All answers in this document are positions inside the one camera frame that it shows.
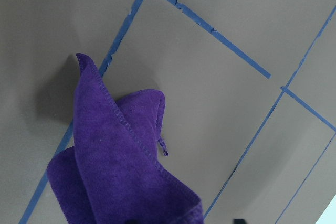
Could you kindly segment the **purple microfiber towel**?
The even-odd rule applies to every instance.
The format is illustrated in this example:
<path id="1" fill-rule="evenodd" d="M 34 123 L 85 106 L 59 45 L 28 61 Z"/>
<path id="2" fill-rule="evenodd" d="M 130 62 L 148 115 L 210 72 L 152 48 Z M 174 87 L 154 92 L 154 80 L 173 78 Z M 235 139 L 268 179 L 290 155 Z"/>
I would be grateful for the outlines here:
<path id="1" fill-rule="evenodd" d="M 74 145 L 47 177 L 68 223 L 203 223 L 199 196 L 158 160 L 165 96 L 155 89 L 114 100 L 93 60 L 78 53 Z"/>

